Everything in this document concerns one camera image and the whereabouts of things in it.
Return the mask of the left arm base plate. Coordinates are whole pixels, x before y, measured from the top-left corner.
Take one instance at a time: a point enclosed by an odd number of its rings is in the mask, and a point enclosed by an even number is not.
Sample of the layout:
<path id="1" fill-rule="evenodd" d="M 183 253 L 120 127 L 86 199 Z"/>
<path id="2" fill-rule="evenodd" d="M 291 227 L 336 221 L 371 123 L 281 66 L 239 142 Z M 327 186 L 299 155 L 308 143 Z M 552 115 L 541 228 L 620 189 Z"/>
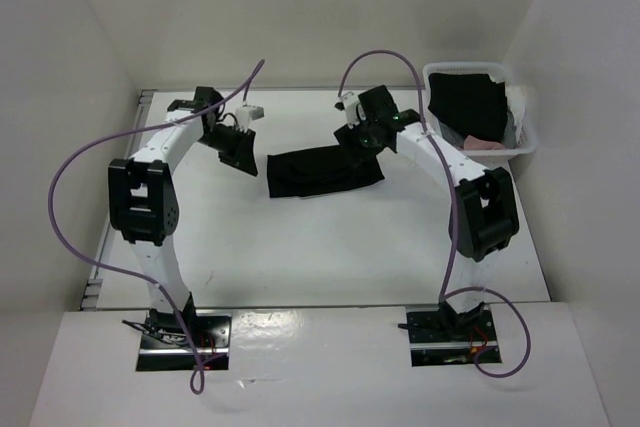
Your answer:
<path id="1" fill-rule="evenodd" d="M 136 370 L 138 372 L 192 371 L 196 358 L 180 326 L 172 319 L 167 327 L 152 323 L 148 315 L 143 322 L 121 323 L 141 334 Z M 231 316 L 203 314 L 189 325 L 204 370 L 227 370 L 230 357 Z"/>

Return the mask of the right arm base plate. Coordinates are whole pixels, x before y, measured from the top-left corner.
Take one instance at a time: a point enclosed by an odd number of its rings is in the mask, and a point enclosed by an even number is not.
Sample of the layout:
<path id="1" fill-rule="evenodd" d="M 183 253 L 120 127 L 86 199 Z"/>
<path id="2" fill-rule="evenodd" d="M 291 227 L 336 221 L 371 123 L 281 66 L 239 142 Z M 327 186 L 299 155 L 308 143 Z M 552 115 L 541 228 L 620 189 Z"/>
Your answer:
<path id="1" fill-rule="evenodd" d="M 413 367 L 500 364 L 491 310 L 484 303 L 463 314 L 442 304 L 408 308 L 398 328 L 408 335 Z"/>

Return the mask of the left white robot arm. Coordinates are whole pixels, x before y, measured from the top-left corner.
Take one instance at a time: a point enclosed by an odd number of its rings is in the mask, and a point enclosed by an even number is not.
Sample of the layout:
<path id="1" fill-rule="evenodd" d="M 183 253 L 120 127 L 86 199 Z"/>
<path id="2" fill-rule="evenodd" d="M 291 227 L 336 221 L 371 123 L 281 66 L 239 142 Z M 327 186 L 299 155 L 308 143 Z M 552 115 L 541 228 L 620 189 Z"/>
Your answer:
<path id="1" fill-rule="evenodd" d="M 131 245 L 141 274 L 149 279 L 147 328 L 180 347 L 196 340 L 199 322 L 174 246 L 180 210 L 173 173 L 200 143 L 215 150 L 221 163 L 258 175 L 256 133 L 250 124 L 264 117 L 264 109 L 244 102 L 235 112 L 225 113 L 224 106 L 217 90 L 198 87 L 193 99 L 176 99 L 169 105 L 167 128 L 154 133 L 129 158 L 115 159 L 108 167 L 111 226 Z"/>

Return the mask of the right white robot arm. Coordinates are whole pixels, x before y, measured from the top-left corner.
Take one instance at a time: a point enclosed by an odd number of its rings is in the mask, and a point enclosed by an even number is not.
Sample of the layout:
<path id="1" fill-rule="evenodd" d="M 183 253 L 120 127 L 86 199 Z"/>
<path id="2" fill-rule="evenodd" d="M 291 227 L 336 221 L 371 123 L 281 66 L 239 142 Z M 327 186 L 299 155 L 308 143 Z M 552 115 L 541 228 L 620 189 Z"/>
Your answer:
<path id="1" fill-rule="evenodd" d="M 448 143 L 416 110 L 400 110 L 386 86 L 346 92 L 335 104 L 346 123 L 335 131 L 357 166 L 384 150 L 405 157 L 449 194 L 451 250 L 438 294 L 438 328 L 459 340 L 479 320 L 491 269 L 519 231 L 512 178 Z"/>

